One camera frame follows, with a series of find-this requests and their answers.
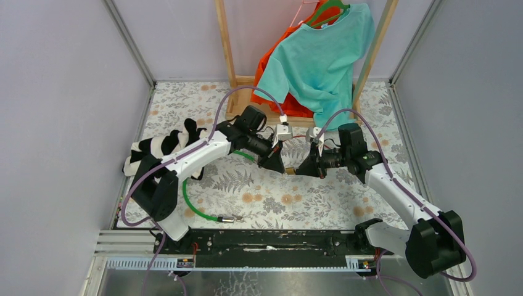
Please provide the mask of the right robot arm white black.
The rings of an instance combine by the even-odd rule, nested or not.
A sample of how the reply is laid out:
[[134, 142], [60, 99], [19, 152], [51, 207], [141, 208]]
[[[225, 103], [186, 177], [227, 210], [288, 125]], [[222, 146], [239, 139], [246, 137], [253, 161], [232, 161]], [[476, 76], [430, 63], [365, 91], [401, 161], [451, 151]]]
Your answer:
[[353, 244], [369, 254], [384, 249], [405, 258], [421, 278], [446, 271], [466, 261], [462, 220], [454, 211], [443, 212], [409, 189], [386, 164], [382, 154], [368, 150], [356, 123], [338, 128], [340, 146], [326, 149], [321, 128], [309, 128], [310, 152], [295, 174], [324, 178], [329, 169], [346, 168], [378, 193], [406, 225], [400, 229], [373, 218], [355, 226]]

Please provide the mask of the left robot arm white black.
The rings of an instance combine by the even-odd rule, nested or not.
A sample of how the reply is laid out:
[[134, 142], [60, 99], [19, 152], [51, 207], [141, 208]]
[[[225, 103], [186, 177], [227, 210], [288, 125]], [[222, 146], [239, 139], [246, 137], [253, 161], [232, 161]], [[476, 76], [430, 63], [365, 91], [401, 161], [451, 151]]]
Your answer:
[[199, 169], [245, 149], [257, 156], [259, 167], [285, 172], [281, 151], [283, 142], [292, 138], [292, 128], [283, 115], [271, 137], [264, 138], [258, 129], [265, 119], [261, 110], [248, 106], [236, 119], [216, 124], [207, 137], [179, 152], [163, 158], [148, 155], [142, 160], [128, 195], [168, 236], [167, 244], [174, 252], [184, 253], [191, 247], [189, 226], [175, 211], [178, 187]]

